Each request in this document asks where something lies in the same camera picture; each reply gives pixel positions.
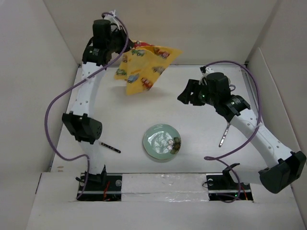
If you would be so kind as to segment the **yellow car-print cloth placemat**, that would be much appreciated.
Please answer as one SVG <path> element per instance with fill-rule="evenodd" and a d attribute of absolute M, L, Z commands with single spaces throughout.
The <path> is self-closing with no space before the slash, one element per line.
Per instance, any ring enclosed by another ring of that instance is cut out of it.
<path fill-rule="evenodd" d="M 181 50 L 134 41 L 134 47 L 122 55 L 114 79 L 126 82 L 126 95 L 150 90 Z"/>

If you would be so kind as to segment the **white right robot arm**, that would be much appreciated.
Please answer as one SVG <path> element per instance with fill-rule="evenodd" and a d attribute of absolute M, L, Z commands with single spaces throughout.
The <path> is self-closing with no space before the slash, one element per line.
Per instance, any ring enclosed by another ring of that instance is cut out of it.
<path fill-rule="evenodd" d="M 264 159 L 267 167 L 262 170 L 244 168 L 234 163 L 223 170 L 223 186 L 232 189 L 240 183 L 260 184 L 273 194 L 300 178 L 306 155 L 294 152 L 276 138 L 261 122 L 261 113 L 254 113 L 249 103 L 233 95 L 230 80 L 209 66 L 200 68 L 202 78 L 190 79 L 178 100 L 194 106 L 211 105 L 218 115 L 239 130 Z"/>

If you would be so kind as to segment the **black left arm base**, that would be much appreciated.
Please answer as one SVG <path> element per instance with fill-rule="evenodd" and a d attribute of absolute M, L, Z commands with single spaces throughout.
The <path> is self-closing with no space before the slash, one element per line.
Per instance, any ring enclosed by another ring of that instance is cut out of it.
<path fill-rule="evenodd" d="M 106 167 L 100 174 L 89 174 L 85 182 L 87 171 L 75 179 L 79 182 L 76 199 L 78 201 L 121 201 L 122 174 L 108 174 Z"/>

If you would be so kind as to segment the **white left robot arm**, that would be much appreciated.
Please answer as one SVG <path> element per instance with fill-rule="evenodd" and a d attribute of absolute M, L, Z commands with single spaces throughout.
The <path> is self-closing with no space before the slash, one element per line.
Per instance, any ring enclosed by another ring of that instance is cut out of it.
<path fill-rule="evenodd" d="M 102 175 L 105 161 L 99 146 L 102 123 L 94 119 L 94 104 L 101 79 L 112 64 L 112 55 L 122 55 L 131 48 L 127 32 L 115 11 L 103 13 L 102 18 L 93 22 L 93 36 L 86 45 L 82 56 L 82 82 L 78 87 L 76 100 L 62 122 L 69 133 L 79 142 L 84 154 L 89 157 L 87 172 L 93 176 L 90 184 L 102 190 L 107 178 Z"/>

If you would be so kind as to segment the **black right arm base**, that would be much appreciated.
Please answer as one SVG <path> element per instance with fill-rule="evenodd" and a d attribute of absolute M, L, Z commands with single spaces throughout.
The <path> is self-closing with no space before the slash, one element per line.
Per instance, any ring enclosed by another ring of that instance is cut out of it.
<path fill-rule="evenodd" d="M 210 201 L 253 201 L 250 184 L 241 183 L 239 186 L 232 178 L 229 168 L 222 172 L 206 174 L 202 187 L 208 190 Z"/>

